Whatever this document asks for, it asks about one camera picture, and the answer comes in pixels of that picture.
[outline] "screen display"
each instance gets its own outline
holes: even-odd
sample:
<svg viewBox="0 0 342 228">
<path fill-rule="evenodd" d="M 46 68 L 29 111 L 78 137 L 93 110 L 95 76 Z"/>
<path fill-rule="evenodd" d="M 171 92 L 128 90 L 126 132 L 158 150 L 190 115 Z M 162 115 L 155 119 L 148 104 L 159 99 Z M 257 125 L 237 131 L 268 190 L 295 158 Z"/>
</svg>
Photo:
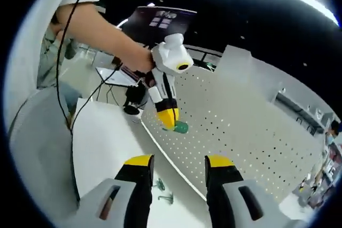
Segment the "screen display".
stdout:
<svg viewBox="0 0 342 228">
<path fill-rule="evenodd" d="M 196 12 L 158 6 L 141 6 L 121 26 L 134 41 L 150 48 L 175 33 L 184 35 Z"/>
</svg>

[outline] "black ceiling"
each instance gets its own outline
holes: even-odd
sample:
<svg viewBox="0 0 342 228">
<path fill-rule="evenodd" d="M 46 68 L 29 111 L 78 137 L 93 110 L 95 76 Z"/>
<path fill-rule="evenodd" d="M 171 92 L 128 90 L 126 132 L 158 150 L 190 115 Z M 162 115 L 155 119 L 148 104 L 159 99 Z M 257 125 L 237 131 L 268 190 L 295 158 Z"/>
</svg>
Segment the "black ceiling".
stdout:
<svg viewBox="0 0 342 228">
<path fill-rule="evenodd" d="M 135 8 L 160 6 L 197 11 L 185 43 L 223 52 L 227 44 L 287 72 L 320 95 L 342 117 L 341 30 L 298 0 L 102 0 L 118 24 Z M 341 0 L 330 0 L 342 21 Z"/>
</svg>

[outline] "white table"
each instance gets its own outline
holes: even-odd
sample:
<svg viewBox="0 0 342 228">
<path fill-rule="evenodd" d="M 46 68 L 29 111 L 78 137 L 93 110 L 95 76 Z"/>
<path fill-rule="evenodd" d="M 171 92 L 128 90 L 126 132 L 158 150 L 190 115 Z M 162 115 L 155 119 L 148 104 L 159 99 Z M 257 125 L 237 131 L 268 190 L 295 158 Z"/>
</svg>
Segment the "white table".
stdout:
<svg viewBox="0 0 342 228">
<path fill-rule="evenodd" d="M 77 112 L 85 103 L 79 99 Z M 80 197 L 106 178 L 114 178 L 133 156 L 155 154 L 154 180 L 166 190 L 152 189 L 148 227 L 211 227 L 207 205 L 158 150 L 140 123 L 131 121 L 120 107 L 89 102 L 74 125 L 73 159 Z M 158 196 L 174 193 L 173 205 Z"/>
<path fill-rule="evenodd" d="M 113 73 L 113 69 L 96 67 L 96 71 L 101 79 L 106 80 Z M 107 85 L 117 85 L 119 87 L 137 87 L 138 83 L 124 73 L 122 70 L 117 70 L 106 82 Z"/>
<path fill-rule="evenodd" d="M 100 76 L 102 81 L 105 81 L 104 84 L 109 85 L 109 90 L 106 94 L 107 102 L 108 102 L 108 93 L 111 92 L 113 99 L 116 101 L 114 94 L 113 94 L 113 86 L 117 87 L 124 87 L 124 88 L 130 88 L 130 87 L 137 87 L 138 81 L 135 81 L 133 78 L 131 78 L 129 75 L 127 75 L 122 70 L 117 70 L 113 74 L 113 69 L 106 69 L 106 68 L 100 68 L 96 67 L 96 71 L 98 75 Z M 98 89 L 96 100 L 98 101 L 98 97 L 101 92 L 102 85 Z"/>
</svg>

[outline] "green object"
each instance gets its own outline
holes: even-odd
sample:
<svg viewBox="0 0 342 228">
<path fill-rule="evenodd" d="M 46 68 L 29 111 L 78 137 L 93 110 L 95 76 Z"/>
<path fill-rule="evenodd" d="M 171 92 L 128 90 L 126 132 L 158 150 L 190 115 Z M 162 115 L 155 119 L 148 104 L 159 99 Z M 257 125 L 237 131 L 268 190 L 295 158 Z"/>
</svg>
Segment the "green object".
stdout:
<svg viewBox="0 0 342 228">
<path fill-rule="evenodd" d="M 189 126 L 187 123 L 182 121 L 176 121 L 176 126 L 173 130 L 163 128 L 164 131 L 174 131 L 177 133 L 187 133 L 189 131 Z"/>
<path fill-rule="evenodd" d="M 155 184 L 153 187 L 157 187 L 159 190 L 161 190 L 162 192 L 165 191 L 165 185 L 162 182 L 162 180 L 160 178 L 158 178 L 158 180 L 156 181 L 157 184 Z"/>
<path fill-rule="evenodd" d="M 158 196 L 158 200 L 165 199 L 170 205 L 173 204 L 173 193 L 171 193 L 169 196 Z"/>
</svg>

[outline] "perforated white panel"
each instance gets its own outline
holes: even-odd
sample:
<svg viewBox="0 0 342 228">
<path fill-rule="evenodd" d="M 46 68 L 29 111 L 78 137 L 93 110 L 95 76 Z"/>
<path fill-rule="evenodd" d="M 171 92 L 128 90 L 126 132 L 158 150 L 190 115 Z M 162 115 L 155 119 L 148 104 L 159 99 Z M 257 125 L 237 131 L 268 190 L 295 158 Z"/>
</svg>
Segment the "perforated white panel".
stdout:
<svg viewBox="0 0 342 228">
<path fill-rule="evenodd" d="M 180 120 L 189 125 L 187 134 L 163 130 L 152 103 L 142 120 L 203 195 L 208 154 L 229 157 L 244 179 L 255 179 L 278 202 L 314 165 L 319 153 L 316 139 L 253 89 L 193 67 L 177 77 L 176 90 Z"/>
</svg>

